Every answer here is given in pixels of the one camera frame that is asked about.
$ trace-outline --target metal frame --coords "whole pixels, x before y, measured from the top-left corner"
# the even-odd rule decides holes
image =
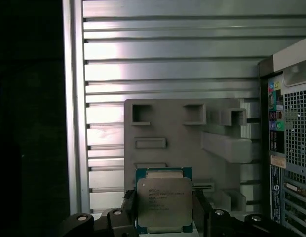
[[[63,0],[63,21],[70,213],[89,213],[81,0]]]

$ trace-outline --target metal screw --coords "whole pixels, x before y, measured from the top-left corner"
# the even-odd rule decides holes
[[[80,217],[78,217],[78,220],[79,220],[79,221],[84,221],[84,220],[86,220],[86,219],[87,219],[86,216],[80,216]]]
[[[224,214],[224,212],[221,211],[221,210],[217,210],[215,213],[216,213],[217,215],[219,215],[219,216],[222,216],[222,215]]]
[[[262,219],[259,216],[252,216],[253,221],[261,221]]]
[[[120,215],[122,212],[121,211],[115,211],[114,214],[115,215]]]

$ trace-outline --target ventilation grille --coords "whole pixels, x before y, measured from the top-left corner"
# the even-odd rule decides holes
[[[287,162],[306,168],[306,90],[285,94]]]

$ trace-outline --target horizontal slat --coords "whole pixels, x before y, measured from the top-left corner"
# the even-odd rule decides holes
[[[306,15],[306,0],[84,1],[84,17]]]
[[[88,129],[87,143],[89,146],[123,144],[123,126],[101,126]]]
[[[123,38],[192,38],[192,37],[274,37],[305,36],[306,28],[263,28],[263,29],[180,29],[180,30],[129,30],[129,31],[94,31],[85,32],[84,38],[123,39]]]
[[[244,61],[180,61],[85,65],[86,81],[250,78],[259,59]]]
[[[121,148],[117,149],[108,149],[104,147],[91,147],[92,150],[88,151],[89,158],[120,158],[124,156],[123,145]]]
[[[299,39],[187,39],[99,42],[86,43],[84,53],[85,60],[267,57],[296,43]]]
[[[290,178],[288,178],[288,177],[284,177],[284,180],[285,180],[285,182],[289,182],[290,184],[293,184],[293,185],[295,185],[295,186],[298,186],[298,187],[300,187],[300,188],[302,188],[302,189],[306,189],[306,184],[303,184],[303,183],[294,181],[294,180],[292,180],[292,179],[290,179]]]
[[[301,195],[297,194],[296,192],[291,191],[291,190],[289,190],[289,189],[287,189],[287,188],[285,188],[285,187],[283,188],[283,190],[284,190],[286,193],[288,193],[288,194],[294,196],[295,198],[299,199],[300,201],[303,201],[303,202],[306,203],[306,197],[301,196]]]
[[[110,30],[157,30],[157,29],[183,30],[198,28],[203,29],[251,29],[255,31],[264,28],[306,28],[306,18],[247,18],[247,19],[176,19],[176,20],[116,20],[116,21],[87,21],[84,22],[84,30],[91,31],[110,31]]]
[[[261,179],[260,164],[242,164],[241,165],[241,182]]]
[[[303,234],[301,231],[299,231],[296,227],[294,227],[293,225],[289,224],[288,222],[285,222],[285,227],[289,228],[290,230],[293,230],[294,232],[296,232],[297,234],[301,235],[302,237],[306,237],[305,234]]]
[[[89,172],[89,187],[94,188],[120,188],[124,186],[124,171],[92,171]]]
[[[123,169],[123,158],[104,158],[104,159],[89,159],[88,166],[91,168],[106,168],[106,169]]]
[[[137,83],[100,84],[86,87],[86,94],[117,94],[148,92],[179,92],[179,91],[225,91],[225,90],[257,90],[256,79],[204,79],[186,81],[141,81]],[[108,115],[116,110],[108,108]]]
[[[120,208],[124,192],[90,193],[90,209]]]
[[[119,95],[88,95],[86,103],[121,102],[127,99],[226,99],[226,98],[258,98],[258,91],[205,91],[205,92],[166,92]]]
[[[296,205],[295,203],[285,199],[285,203],[292,206],[293,208],[297,209],[299,212],[303,213],[304,215],[306,215],[306,210],[303,209],[302,207]]]
[[[260,201],[262,194],[261,185],[260,184],[241,185],[241,193],[246,197],[246,201]]]
[[[86,122],[92,123],[121,123],[123,122],[123,104],[86,108]]]
[[[286,214],[288,217],[294,219],[296,222],[298,222],[300,225],[302,225],[303,227],[306,228],[306,222],[304,222],[303,220],[299,219],[298,217],[296,217],[295,215],[291,214],[291,213],[288,212],[288,211],[285,211],[285,214]]]

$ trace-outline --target label sticker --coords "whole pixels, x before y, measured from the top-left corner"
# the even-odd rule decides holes
[[[270,155],[270,163],[272,165],[278,166],[285,169],[287,167],[287,162],[285,157],[279,157],[275,155]]]
[[[270,166],[270,207],[271,207],[271,219],[277,223],[281,221],[280,215],[280,168],[277,166]]]
[[[274,89],[275,90],[280,90],[281,89],[281,82],[280,81],[276,81],[274,84]]]
[[[269,85],[268,85],[268,90],[269,90],[269,92],[273,92],[273,89],[274,89],[274,83],[271,82],[271,83],[269,83]]]

